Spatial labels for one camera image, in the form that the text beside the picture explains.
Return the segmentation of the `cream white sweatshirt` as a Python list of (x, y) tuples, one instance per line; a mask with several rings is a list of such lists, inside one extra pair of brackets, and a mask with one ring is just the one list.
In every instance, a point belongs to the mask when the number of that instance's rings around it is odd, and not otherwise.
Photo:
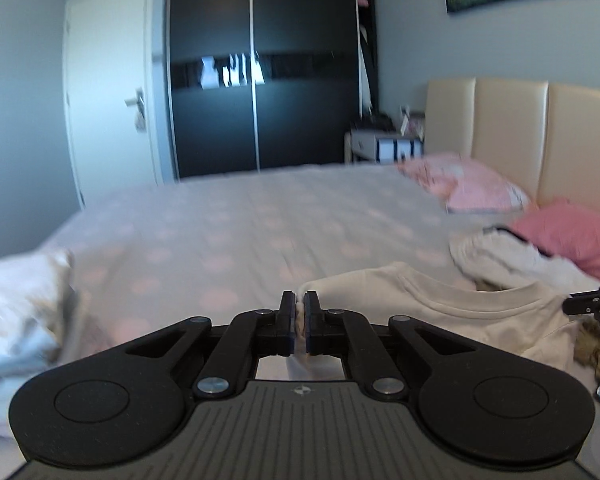
[(253, 274), (261, 307), (287, 289), (317, 292), (328, 309), (350, 309), (370, 322), (408, 315), (565, 372), (573, 371), (579, 323), (562, 313), (566, 294), (537, 278), (514, 278), (501, 290), (476, 289), (457, 270), (426, 273), (407, 262), (337, 266), (319, 274), (298, 266)]

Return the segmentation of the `stack of folded clothes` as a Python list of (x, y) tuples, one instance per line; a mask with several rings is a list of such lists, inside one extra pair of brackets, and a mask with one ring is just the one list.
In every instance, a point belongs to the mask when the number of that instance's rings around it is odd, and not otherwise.
[(0, 259), (0, 437), (17, 390), (53, 367), (112, 346), (73, 287), (73, 254), (61, 248)]

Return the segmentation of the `dark pink pillow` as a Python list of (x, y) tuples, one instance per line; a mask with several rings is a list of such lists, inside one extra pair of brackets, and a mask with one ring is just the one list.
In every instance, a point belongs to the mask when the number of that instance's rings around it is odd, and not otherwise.
[(572, 261), (600, 280), (600, 213), (558, 200), (516, 219), (510, 228), (547, 255)]

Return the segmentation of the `white fleece garment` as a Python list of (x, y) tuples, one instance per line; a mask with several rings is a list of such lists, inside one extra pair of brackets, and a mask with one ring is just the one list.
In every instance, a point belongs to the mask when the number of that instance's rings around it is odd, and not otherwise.
[(510, 289), (539, 282), (561, 294), (598, 289), (600, 280), (572, 261), (544, 256), (506, 231), (452, 235), (449, 251), (457, 269), (476, 282)]

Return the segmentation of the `beige padded headboard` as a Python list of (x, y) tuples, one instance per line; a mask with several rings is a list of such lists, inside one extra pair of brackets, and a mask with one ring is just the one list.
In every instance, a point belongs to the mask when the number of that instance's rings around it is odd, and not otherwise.
[(600, 90), (503, 78), (427, 86), (428, 154), (470, 157), (535, 203), (565, 198), (600, 212)]

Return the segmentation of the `light pink patterned pillow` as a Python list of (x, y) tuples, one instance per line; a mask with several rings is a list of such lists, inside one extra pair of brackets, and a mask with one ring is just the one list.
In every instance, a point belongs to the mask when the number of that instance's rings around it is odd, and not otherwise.
[(396, 168), (436, 196), (452, 214), (502, 214), (526, 210), (531, 198), (495, 170), (453, 153), (404, 159)]

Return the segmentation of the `grey pink-dotted bed cover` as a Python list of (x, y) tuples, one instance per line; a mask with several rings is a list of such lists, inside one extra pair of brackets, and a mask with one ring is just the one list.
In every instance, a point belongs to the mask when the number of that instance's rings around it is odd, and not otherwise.
[(191, 315), (220, 324), (276, 306), (287, 289), (261, 307), (258, 271), (395, 261), (457, 270), (451, 235), (508, 220), (447, 212), (393, 166), (306, 166), (119, 193), (35, 252), (73, 254), (73, 287), (115, 346)]

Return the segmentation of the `framed photo on nightstand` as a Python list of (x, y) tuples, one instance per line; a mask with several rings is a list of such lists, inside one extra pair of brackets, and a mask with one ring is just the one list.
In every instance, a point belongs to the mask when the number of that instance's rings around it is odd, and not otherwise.
[(402, 136), (424, 135), (425, 113), (421, 110), (411, 110), (408, 107), (401, 108), (401, 123), (399, 131)]

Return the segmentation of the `white bedside table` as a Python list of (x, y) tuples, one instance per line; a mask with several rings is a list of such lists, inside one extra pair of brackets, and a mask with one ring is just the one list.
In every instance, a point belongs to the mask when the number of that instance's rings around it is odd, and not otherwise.
[(352, 129), (344, 136), (344, 146), (347, 162), (351, 164), (394, 164), (422, 157), (424, 152), (418, 136), (380, 130)]

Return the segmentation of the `white room door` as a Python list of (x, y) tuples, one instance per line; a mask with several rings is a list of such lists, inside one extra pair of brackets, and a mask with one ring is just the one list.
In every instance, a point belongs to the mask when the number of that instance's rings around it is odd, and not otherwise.
[(68, 0), (64, 92), (83, 207), (162, 182), (152, 132), (152, 0)]

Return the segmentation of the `black sliding wardrobe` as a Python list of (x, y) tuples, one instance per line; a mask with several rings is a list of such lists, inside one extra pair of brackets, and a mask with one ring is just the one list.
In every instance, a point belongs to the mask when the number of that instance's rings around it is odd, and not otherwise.
[(180, 178), (340, 164), (361, 113), (356, 0), (169, 0)]

